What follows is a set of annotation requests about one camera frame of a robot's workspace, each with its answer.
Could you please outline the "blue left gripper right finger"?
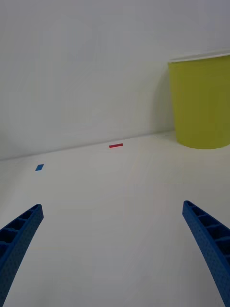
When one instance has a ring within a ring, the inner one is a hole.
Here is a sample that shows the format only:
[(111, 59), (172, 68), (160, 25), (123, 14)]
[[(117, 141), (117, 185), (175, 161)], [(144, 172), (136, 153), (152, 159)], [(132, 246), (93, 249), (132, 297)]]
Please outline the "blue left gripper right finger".
[(223, 303), (230, 306), (230, 230), (190, 201), (182, 215), (207, 263)]

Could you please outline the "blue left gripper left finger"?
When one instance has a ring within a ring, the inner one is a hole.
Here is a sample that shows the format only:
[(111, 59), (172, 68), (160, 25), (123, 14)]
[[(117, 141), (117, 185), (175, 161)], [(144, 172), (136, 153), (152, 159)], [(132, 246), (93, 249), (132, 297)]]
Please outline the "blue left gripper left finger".
[(36, 204), (0, 230), (0, 306), (43, 218), (42, 205)]

